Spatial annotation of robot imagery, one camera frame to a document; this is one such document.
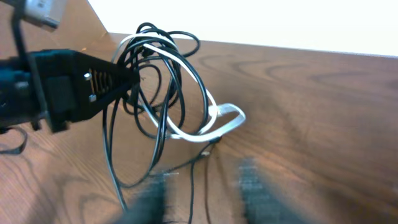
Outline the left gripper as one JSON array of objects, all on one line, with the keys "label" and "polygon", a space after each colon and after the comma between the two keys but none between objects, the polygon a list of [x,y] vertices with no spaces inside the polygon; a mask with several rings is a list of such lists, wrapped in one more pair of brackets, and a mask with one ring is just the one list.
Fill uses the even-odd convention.
[{"label": "left gripper", "polygon": [[1,60],[1,128],[22,123],[52,132],[91,119],[125,95],[139,75],[74,50],[41,50]]}]

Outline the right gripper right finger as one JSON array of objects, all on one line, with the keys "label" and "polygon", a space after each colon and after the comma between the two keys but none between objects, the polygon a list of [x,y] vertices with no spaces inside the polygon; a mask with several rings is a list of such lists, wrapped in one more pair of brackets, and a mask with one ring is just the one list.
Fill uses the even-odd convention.
[{"label": "right gripper right finger", "polygon": [[239,164],[239,193],[248,224],[306,224],[288,209],[262,180],[253,160]]}]

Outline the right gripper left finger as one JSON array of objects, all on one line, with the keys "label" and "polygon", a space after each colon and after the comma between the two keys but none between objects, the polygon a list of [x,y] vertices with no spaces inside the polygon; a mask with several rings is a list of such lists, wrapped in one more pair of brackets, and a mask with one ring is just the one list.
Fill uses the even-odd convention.
[{"label": "right gripper left finger", "polygon": [[135,198],[114,224],[163,224],[166,215],[169,174],[159,174]]}]

